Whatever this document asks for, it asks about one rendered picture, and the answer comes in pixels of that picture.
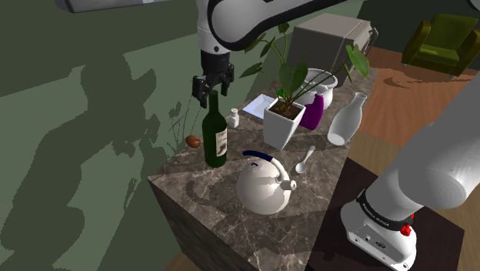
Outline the white square plate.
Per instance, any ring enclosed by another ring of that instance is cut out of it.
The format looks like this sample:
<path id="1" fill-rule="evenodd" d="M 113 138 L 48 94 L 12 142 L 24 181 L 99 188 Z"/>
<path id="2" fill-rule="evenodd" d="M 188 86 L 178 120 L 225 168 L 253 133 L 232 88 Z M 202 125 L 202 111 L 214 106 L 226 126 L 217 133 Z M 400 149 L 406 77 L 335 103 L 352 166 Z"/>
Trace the white square plate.
<path id="1" fill-rule="evenodd" d="M 270 105 L 275 99 L 264 94 L 260 94 L 247 104 L 242 111 L 247 112 L 250 115 L 264 119 L 265 108 Z"/>

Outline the white round pot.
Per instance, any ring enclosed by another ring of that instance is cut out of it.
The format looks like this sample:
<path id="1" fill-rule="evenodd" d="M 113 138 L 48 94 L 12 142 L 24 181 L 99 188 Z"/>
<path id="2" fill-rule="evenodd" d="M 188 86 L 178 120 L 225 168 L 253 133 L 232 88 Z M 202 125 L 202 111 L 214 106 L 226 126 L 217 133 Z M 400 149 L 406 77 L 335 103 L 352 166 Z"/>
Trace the white round pot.
<path id="1" fill-rule="evenodd" d="M 323 97 L 324 109 L 327 109 L 332 103 L 333 89 L 337 86 L 338 80 L 330 72 L 321 69 L 309 69 L 302 87 L 310 89 L 318 82 L 322 83 L 298 98 L 297 103 L 302 105 L 312 104 L 314 102 L 314 94 L 316 94 Z"/>

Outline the white long-necked vase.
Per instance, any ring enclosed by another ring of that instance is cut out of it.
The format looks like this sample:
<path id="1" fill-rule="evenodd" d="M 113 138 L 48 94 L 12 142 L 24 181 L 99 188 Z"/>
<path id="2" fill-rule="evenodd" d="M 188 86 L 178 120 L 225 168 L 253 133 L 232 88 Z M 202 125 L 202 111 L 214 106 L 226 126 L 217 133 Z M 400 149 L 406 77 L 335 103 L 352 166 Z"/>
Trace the white long-necked vase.
<path id="1" fill-rule="evenodd" d="M 328 141 L 336 146 L 343 146 L 356 133 L 362 120 L 362 106 L 368 96 L 356 92 L 352 101 L 341 109 L 332 120 L 328 131 Z"/>

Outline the grey box appliance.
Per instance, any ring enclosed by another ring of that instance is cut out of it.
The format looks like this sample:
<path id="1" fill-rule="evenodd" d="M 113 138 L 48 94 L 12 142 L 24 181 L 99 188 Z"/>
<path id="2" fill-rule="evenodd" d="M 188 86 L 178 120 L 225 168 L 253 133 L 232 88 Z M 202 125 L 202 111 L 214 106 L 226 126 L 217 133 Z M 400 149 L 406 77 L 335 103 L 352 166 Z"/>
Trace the grey box appliance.
<path id="1" fill-rule="evenodd" d="M 309 68 L 327 70 L 348 58 L 347 45 L 368 54 L 377 37 L 369 21 L 323 13 L 294 27 L 286 61 L 296 67 L 304 60 Z"/>

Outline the purple vase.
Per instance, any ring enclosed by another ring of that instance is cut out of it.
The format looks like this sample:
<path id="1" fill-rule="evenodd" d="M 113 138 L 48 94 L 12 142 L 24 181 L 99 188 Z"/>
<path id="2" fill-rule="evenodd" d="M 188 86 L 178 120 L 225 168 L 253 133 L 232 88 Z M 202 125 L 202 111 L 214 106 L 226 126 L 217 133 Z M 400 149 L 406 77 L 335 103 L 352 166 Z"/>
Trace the purple vase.
<path id="1" fill-rule="evenodd" d="M 309 130 L 315 130 L 322 118 L 323 112 L 324 98 L 322 95 L 315 95 L 313 103 L 305 105 L 305 112 L 299 125 Z"/>

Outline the plant in white square pot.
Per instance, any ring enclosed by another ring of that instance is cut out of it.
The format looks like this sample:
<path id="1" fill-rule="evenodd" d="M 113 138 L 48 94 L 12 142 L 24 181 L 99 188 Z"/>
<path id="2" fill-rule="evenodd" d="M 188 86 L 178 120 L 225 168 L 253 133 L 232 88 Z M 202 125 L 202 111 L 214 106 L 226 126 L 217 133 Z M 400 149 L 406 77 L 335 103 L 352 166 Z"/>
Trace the plant in white square pot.
<path id="1" fill-rule="evenodd" d="M 363 77 L 369 74 L 369 62 L 357 45 L 347 45 L 348 58 L 341 65 L 334 66 L 326 72 L 336 77 L 341 70 L 351 75 L 352 69 L 357 69 Z M 305 105 L 297 103 L 297 99 L 321 84 L 318 82 L 310 89 L 302 87 L 310 69 L 305 61 L 297 64 L 296 68 L 285 61 L 282 56 L 281 67 L 278 72 L 279 88 L 274 88 L 274 101 L 265 108 L 263 119 L 264 142 L 278 150 L 284 149 L 294 131 L 298 127 L 305 112 Z"/>

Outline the dark green wine bottle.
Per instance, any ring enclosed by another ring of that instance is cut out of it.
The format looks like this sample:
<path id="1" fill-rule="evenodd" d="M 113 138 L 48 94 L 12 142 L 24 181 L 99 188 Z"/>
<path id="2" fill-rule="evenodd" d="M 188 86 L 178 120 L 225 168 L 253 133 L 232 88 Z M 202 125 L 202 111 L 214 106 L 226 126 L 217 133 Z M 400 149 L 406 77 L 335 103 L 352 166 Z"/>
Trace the dark green wine bottle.
<path id="1" fill-rule="evenodd" d="M 218 92 L 212 90 L 208 96 L 209 109 L 202 121 L 205 162 L 219 168 L 226 162 L 227 122 L 218 110 Z"/>

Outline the dark robot stand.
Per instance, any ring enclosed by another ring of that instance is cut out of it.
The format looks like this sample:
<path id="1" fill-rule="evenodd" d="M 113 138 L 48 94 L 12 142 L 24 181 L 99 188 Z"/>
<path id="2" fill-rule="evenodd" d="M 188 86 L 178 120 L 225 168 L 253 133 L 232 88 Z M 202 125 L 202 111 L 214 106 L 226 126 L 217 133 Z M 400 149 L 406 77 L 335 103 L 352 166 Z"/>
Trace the dark robot stand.
<path id="1" fill-rule="evenodd" d="M 393 271 L 348 240 L 340 217 L 341 207 L 376 179 L 357 162 L 345 160 L 305 271 Z M 414 215 L 412 232 L 417 253 L 409 271 L 457 271 L 462 228 L 423 207 Z"/>

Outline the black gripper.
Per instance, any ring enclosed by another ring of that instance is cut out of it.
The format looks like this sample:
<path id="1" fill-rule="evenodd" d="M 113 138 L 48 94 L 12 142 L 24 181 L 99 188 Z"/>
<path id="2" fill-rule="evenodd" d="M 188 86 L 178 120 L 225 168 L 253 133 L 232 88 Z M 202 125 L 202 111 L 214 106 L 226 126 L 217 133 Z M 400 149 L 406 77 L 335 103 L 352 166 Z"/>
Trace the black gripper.
<path id="1" fill-rule="evenodd" d="M 234 65 L 229 64 L 230 53 L 212 54 L 201 50 L 201 66 L 203 76 L 194 76 L 192 79 L 192 96 L 197 98 L 203 109 L 208 107 L 208 94 L 210 92 L 207 84 L 212 84 L 217 78 L 222 81 L 221 94 L 228 95 L 228 88 L 234 81 Z"/>

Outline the white spoon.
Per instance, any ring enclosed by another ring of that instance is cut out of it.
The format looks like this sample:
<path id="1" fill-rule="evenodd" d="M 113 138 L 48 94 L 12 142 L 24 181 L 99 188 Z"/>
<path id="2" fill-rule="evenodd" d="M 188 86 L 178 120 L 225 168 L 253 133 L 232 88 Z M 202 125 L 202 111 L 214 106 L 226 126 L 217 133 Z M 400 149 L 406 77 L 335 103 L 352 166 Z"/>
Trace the white spoon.
<path id="1" fill-rule="evenodd" d="M 309 150 L 306 152 L 305 157 L 295 166 L 295 171 L 298 174 L 302 174 L 306 170 L 306 162 L 311 154 L 315 151 L 315 146 L 310 146 Z"/>

